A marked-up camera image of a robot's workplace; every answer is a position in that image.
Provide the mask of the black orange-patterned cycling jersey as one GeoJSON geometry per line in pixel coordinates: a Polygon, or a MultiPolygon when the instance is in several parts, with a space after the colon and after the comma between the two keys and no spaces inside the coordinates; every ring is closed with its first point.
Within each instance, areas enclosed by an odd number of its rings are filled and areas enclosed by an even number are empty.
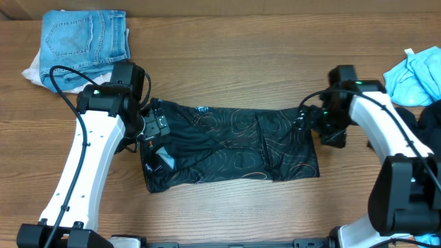
{"type": "Polygon", "coordinates": [[[144,117],[165,126],[140,143],[147,190],[238,178],[289,181],[320,175],[311,132],[297,110],[188,107],[152,99],[144,117]]]}

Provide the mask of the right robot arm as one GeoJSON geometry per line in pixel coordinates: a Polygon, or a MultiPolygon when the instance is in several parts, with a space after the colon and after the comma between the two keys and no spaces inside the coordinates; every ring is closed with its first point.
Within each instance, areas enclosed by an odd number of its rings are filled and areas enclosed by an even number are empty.
{"type": "Polygon", "coordinates": [[[319,134],[323,145],[343,148],[347,127],[359,125],[382,165],[367,213],[334,227],[326,238],[298,238],[294,247],[388,247],[440,232],[440,159],[407,127],[377,80],[361,81],[352,65],[328,74],[316,92],[322,106],[301,102],[294,123],[319,134]]]}

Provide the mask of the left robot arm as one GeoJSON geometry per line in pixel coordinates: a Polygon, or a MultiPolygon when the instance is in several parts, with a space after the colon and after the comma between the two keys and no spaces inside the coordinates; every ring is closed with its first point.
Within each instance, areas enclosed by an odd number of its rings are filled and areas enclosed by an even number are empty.
{"type": "Polygon", "coordinates": [[[69,107],[75,136],[59,183],[37,224],[23,224],[18,247],[146,247],[146,239],[97,232],[99,207],[113,156],[141,142],[169,134],[164,116],[141,114],[150,78],[135,63],[118,62],[110,81],[87,85],[69,107]]]}

